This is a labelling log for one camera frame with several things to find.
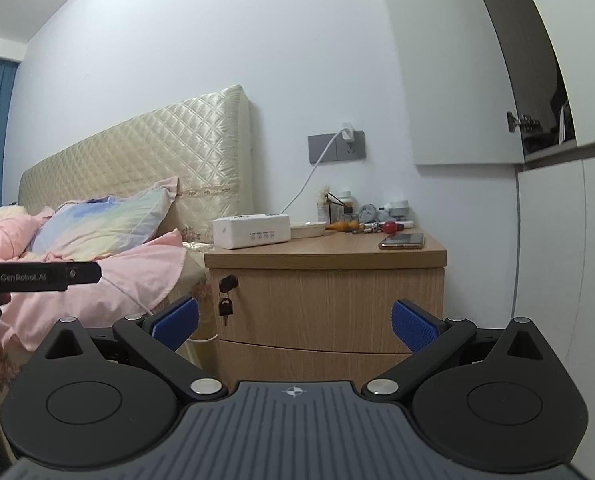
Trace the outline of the cream quilted headboard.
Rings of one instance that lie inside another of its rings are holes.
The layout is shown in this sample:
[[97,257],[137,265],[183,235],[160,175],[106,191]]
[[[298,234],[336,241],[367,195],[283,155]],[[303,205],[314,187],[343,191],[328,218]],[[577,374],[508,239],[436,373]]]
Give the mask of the cream quilted headboard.
[[160,225],[188,242],[212,239],[212,222],[254,209],[250,102],[235,84],[152,110],[79,141],[27,169],[18,202],[35,214],[70,200],[129,197],[175,178]]

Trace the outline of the metal door hinge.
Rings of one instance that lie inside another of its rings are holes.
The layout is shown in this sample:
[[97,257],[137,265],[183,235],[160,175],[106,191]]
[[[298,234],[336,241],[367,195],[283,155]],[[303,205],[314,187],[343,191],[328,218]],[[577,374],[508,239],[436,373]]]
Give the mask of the metal door hinge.
[[538,119],[529,115],[515,117],[511,112],[506,114],[507,126],[510,132],[519,130],[521,133],[534,133],[541,131],[541,123]]

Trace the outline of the pink blanket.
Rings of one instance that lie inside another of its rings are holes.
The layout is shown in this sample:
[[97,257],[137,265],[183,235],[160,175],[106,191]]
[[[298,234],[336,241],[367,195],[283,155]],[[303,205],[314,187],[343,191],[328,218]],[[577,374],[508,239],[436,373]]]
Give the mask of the pink blanket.
[[0,356],[13,339],[35,351],[66,316],[86,327],[105,327],[127,314],[151,312],[181,278],[186,248],[177,230],[95,263],[20,261],[52,219],[50,208],[36,216],[22,206],[0,208],[0,278],[20,268],[22,284],[35,287],[0,292]]

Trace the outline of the white tissue pack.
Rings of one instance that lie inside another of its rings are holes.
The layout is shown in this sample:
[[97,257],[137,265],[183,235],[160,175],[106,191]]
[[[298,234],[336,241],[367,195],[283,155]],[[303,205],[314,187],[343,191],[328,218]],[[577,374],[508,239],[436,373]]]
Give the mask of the white tissue pack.
[[291,240],[287,214],[239,214],[212,222],[212,240],[221,249],[272,245]]

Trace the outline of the red ball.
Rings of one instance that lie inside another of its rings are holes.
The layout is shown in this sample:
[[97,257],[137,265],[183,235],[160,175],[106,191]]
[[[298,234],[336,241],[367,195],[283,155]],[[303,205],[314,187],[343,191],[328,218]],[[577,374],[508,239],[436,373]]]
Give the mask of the red ball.
[[394,234],[398,231],[398,225],[395,221],[385,221],[382,224],[381,229],[385,234]]

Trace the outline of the wooden top drawer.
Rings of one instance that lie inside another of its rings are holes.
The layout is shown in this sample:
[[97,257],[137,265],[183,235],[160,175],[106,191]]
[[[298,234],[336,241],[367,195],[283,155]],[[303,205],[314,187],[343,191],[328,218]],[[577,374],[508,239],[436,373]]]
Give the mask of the wooden top drawer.
[[404,353],[393,334],[391,311],[409,299],[443,315],[445,270],[234,270],[209,271],[214,298],[219,281],[239,278],[230,292],[234,312],[224,340],[297,350]]

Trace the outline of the gold smartphone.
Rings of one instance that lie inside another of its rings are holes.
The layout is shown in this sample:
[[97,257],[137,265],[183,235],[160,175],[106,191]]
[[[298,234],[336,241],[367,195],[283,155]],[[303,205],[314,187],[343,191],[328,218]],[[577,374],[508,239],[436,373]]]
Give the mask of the gold smartphone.
[[383,238],[379,243],[379,248],[383,250],[421,249],[424,244],[425,235],[423,233],[398,232]]

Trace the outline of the grey wall socket panel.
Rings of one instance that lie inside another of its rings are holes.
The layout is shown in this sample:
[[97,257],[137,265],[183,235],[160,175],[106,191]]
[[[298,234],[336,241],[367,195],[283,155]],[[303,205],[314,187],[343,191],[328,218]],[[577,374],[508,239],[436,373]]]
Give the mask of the grey wall socket panel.
[[[323,149],[333,138],[332,133],[321,133],[308,136],[308,158],[311,165],[317,162]],[[366,158],[366,139],[365,133],[361,130],[354,132],[354,141],[347,142],[341,136],[338,136],[334,143],[326,150],[320,162],[353,162]]]

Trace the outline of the wooden drawer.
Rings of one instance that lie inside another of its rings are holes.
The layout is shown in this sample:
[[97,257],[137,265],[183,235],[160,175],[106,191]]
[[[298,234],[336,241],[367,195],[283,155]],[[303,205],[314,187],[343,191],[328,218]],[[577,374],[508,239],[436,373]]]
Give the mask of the wooden drawer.
[[360,389],[410,353],[331,352],[284,349],[221,341],[217,375],[229,387],[240,380],[253,382],[338,382],[348,380]]
[[234,270],[209,271],[214,298],[219,281],[239,278],[230,292],[234,312],[224,340],[297,350],[404,353],[393,334],[391,311],[409,299],[443,315],[445,270]]

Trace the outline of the wooden nightstand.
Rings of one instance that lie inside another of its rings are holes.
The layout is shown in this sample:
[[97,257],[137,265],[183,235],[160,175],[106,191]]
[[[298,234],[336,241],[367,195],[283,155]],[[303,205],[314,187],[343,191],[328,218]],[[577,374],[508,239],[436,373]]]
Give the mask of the wooden nightstand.
[[329,232],[205,257],[216,318],[217,370],[240,380],[344,380],[362,386],[408,358],[391,311],[409,299],[435,316],[444,307],[445,248],[382,249],[380,234]]

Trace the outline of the black drawer key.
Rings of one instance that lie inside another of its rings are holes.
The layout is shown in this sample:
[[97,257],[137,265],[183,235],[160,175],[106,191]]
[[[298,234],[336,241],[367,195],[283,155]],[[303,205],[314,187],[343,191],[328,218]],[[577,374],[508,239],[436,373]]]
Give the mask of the black drawer key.
[[218,302],[218,314],[224,321],[224,326],[228,325],[228,320],[234,312],[233,301],[230,298],[230,292],[239,287],[239,278],[234,274],[229,274],[219,281],[218,288],[220,298]]

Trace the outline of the pastel rainbow pillow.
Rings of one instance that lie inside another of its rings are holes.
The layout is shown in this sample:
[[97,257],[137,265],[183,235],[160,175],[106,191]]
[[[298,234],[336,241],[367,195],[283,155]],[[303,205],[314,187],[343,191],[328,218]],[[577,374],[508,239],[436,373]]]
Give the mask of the pastel rainbow pillow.
[[160,180],[129,197],[63,204],[27,247],[49,259],[96,260],[136,248],[156,234],[178,194],[179,179]]

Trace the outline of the white charger plug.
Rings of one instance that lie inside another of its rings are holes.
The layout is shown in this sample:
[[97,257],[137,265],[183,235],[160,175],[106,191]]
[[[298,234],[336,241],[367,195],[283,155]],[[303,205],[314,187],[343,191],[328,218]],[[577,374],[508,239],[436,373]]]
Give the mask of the white charger plug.
[[340,137],[348,144],[355,142],[355,128],[349,122],[343,122],[340,130]]

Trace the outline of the wooden lower drawer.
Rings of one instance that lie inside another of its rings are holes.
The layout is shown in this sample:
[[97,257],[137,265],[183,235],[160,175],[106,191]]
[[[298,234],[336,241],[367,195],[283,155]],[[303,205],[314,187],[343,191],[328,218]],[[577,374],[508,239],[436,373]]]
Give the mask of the wooden lower drawer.
[[338,382],[348,380],[360,389],[410,353],[331,352],[284,349],[221,341],[217,375],[229,387],[240,380],[253,382]]

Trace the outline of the orange fruit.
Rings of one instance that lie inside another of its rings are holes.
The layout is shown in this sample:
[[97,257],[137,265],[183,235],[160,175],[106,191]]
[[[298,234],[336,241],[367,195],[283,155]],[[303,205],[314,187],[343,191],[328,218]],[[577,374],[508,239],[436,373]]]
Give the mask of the orange fruit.
[[363,226],[359,223],[358,220],[351,220],[345,221],[340,220],[337,222],[330,223],[326,226],[328,231],[335,231],[335,232],[356,232],[360,231]]

